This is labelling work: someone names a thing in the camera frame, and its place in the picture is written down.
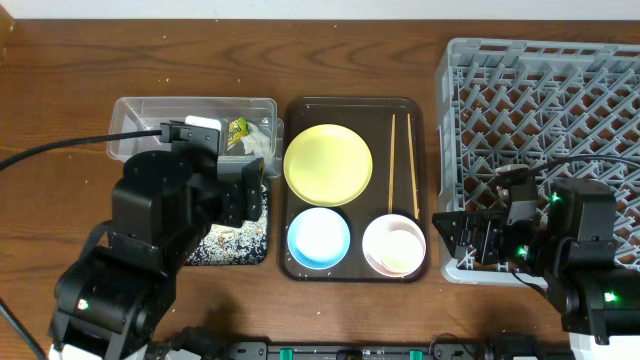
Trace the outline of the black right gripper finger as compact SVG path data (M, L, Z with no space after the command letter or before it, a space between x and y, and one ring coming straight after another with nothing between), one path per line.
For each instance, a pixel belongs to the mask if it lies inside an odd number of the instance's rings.
M466 229L466 211L439 212L432 216L432 224L442 238L458 238Z
M465 240L465 231L444 231L440 236L452 258L464 258L467 254L468 243Z

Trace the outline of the white napkin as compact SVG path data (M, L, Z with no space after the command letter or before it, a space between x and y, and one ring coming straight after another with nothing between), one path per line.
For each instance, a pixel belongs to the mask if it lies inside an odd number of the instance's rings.
M248 134L241 139L241 142L246 155L266 157L271 150L269 137L263 134L253 123L248 124Z

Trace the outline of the green snack wrapper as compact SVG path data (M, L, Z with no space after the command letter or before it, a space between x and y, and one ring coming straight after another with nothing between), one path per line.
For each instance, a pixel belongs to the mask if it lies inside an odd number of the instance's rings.
M228 127L227 149L230 150L249 134L249 124L244 117L239 117L238 119L233 120Z

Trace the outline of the light blue bowl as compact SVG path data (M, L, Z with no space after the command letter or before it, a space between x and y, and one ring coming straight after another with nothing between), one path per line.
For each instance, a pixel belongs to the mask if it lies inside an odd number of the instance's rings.
M293 259L311 270L329 269L346 256L351 233L346 220L329 208L314 207L298 214L287 230Z

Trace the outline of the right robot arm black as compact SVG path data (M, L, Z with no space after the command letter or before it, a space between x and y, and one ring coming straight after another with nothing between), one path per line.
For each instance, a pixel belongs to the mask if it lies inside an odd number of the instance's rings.
M595 180L552 186L542 226L533 176L503 178L504 210L440 212L432 223L450 255L473 247L483 265L510 262L545 280L534 289L560 314L571 359L632 359L639 354L639 274L615 265L616 201Z

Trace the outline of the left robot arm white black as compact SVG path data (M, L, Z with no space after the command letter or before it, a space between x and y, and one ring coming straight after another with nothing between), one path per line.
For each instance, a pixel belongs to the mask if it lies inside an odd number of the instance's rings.
M129 158L112 190L112 217L90 232L55 288L51 359L139 358L176 299L177 274L214 225L262 213L264 161L218 175L221 132L164 123L167 150Z

